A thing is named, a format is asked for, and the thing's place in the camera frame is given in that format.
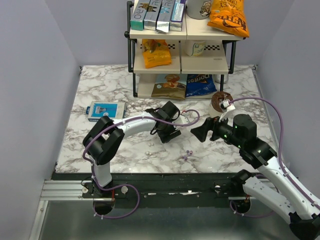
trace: snack bag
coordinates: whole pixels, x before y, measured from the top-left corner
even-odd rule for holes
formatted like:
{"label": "snack bag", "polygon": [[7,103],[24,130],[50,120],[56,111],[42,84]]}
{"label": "snack bag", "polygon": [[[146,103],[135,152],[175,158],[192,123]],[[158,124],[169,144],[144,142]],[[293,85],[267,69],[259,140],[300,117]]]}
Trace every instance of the snack bag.
{"label": "snack bag", "polygon": [[211,74],[188,74],[185,97],[202,96],[216,92]]}
{"label": "snack bag", "polygon": [[250,37],[244,13],[244,1],[214,0],[207,25],[239,37]]}
{"label": "snack bag", "polygon": [[142,39],[146,69],[171,64],[171,55],[165,40]]}
{"label": "snack bag", "polygon": [[186,98],[187,74],[158,74],[151,97]]}

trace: gray wall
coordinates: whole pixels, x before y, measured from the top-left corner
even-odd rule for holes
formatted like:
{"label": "gray wall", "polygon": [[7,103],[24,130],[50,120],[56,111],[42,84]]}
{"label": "gray wall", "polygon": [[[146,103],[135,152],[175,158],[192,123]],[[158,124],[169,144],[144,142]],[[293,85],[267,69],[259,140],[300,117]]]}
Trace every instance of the gray wall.
{"label": "gray wall", "polygon": [[[45,0],[82,65],[126,64],[127,0]],[[237,45],[236,64],[256,64],[294,0],[245,0],[251,37]]]}
{"label": "gray wall", "polygon": [[[290,169],[320,197],[320,25],[319,0],[295,0],[258,66],[265,98],[284,120],[283,157]],[[272,111],[279,133],[278,117]]]}
{"label": "gray wall", "polygon": [[0,239],[28,239],[79,67],[43,0],[0,2]]}

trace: orange chip bag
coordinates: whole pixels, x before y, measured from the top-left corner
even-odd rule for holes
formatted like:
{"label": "orange chip bag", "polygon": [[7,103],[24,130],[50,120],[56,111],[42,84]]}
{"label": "orange chip bag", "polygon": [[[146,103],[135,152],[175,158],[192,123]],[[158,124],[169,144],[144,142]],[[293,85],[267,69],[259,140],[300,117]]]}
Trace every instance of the orange chip bag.
{"label": "orange chip bag", "polygon": [[142,39],[145,68],[171,64],[171,55],[165,40]]}
{"label": "orange chip bag", "polygon": [[213,0],[208,26],[248,38],[250,36],[244,13],[245,0]]}

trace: toothpaste box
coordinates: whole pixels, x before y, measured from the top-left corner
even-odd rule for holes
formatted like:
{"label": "toothpaste box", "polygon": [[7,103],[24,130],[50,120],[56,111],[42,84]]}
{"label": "toothpaste box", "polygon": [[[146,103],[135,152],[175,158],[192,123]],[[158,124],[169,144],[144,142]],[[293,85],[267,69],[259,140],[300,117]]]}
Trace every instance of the toothpaste box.
{"label": "toothpaste box", "polygon": [[168,33],[170,27],[170,19],[172,10],[175,6],[175,0],[162,0],[162,6],[158,21],[156,22],[156,30],[161,33]]}
{"label": "toothpaste box", "polygon": [[186,0],[175,0],[170,20],[171,31],[182,31]]}
{"label": "toothpaste box", "polygon": [[86,114],[90,122],[97,122],[101,117],[108,116],[110,119],[123,119],[127,110],[124,102],[92,101],[87,107]]}
{"label": "toothpaste box", "polygon": [[151,0],[144,18],[144,29],[156,30],[162,0]]}
{"label": "toothpaste box", "polygon": [[148,11],[150,0],[139,0],[131,16],[130,25],[133,30],[144,29],[144,19]]}

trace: marble surface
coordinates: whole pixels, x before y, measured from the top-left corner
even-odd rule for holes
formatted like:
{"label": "marble surface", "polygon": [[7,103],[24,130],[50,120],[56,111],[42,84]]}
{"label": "marble surface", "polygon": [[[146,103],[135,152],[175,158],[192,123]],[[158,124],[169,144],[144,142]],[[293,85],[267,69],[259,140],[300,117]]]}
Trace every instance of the marble surface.
{"label": "marble surface", "polygon": [[[250,66],[235,66],[234,74],[224,90],[233,98],[258,96],[258,88]],[[126,117],[135,116],[147,108],[163,106],[167,99],[134,98],[132,93],[132,75],[126,65],[85,66],[77,89],[68,126],[65,132],[57,173],[89,173],[90,164],[82,159],[82,141],[95,124],[89,122],[86,108],[91,101],[126,102]],[[239,155],[239,150],[225,144],[221,139],[211,142],[199,142],[190,133],[190,129],[202,125],[209,116],[209,99],[171,100],[180,110],[196,109],[201,118],[194,126],[178,127],[181,135],[162,144],[160,138],[142,132],[124,139],[111,161],[113,173],[225,173],[246,169],[255,170]],[[235,103],[235,114],[249,114],[257,123],[258,136],[274,146],[267,117],[262,103],[245,100]],[[195,114],[187,115],[192,121]],[[182,159],[187,150],[193,155]]]}

